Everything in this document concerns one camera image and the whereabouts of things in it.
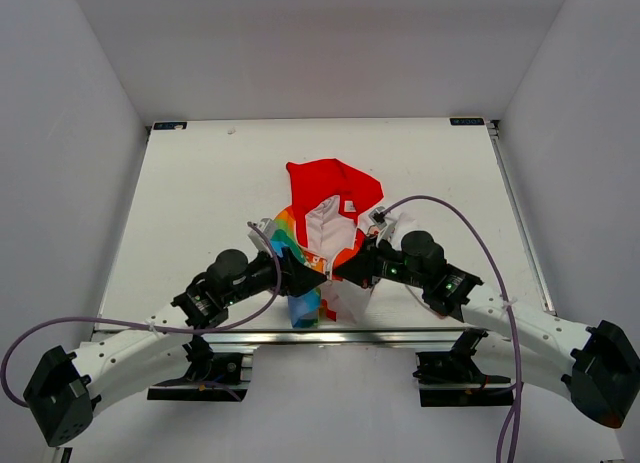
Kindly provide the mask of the colourful red white kids jacket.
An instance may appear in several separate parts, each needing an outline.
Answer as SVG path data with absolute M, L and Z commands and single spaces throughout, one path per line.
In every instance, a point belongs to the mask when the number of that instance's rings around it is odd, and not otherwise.
M 338 159 L 289 162 L 286 170 L 291 204 L 273 220 L 271 245 L 277 253 L 290 248 L 298 261 L 327 277 L 319 288 L 287 298 L 291 325 L 311 328 L 323 319 L 357 323 L 374 286 L 351 283 L 335 271 L 368 237 L 400 249 L 402 238 L 419 229 L 418 222 L 404 212 L 387 215 L 382 225 L 374 222 L 372 214 L 384 198 L 381 183 Z

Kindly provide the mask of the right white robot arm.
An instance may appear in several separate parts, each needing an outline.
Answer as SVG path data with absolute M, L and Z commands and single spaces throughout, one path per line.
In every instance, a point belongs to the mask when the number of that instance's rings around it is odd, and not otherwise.
M 362 287 L 384 279 L 419 288 L 439 315 L 518 343 L 525 382 L 567 398 L 602 426 L 620 428 L 639 395 L 639 356 L 618 325 L 589 326 L 506 305 L 479 277 L 448 263 L 425 231 L 404 235 L 398 249 L 369 237 L 333 274 Z

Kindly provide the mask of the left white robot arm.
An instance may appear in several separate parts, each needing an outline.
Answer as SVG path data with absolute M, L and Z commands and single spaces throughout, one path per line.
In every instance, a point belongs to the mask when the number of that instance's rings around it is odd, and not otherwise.
M 221 363 L 200 333 L 222 325 L 231 305 L 263 291 L 302 296 L 325 280 L 289 248 L 277 257 L 259 252 L 254 260 L 225 250 L 142 329 L 123 330 L 71 352 L 60 346 L 47 351 L 24 399 L 47 445 L 62 446 L 133 393 L 165 381 L 217 378 Z

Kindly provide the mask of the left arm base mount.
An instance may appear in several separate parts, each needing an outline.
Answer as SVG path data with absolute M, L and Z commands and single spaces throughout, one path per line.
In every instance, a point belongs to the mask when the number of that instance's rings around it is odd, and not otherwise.
M 189 366 L 180 378 L 152 386 L 149 401 L 242 402 L 252 379 L 253 353 L 211 347 L 194 336 L 185 345 Z

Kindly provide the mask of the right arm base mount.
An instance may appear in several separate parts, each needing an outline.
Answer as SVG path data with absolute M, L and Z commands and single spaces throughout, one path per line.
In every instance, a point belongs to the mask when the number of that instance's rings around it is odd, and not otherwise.
M 507 407 L 514 402 L 515 384 L 505 376 L 483 373 L 472 361 L 477 347 L 489 336 L 466 329 L 447 351 L 416 354 L 422 408 Z

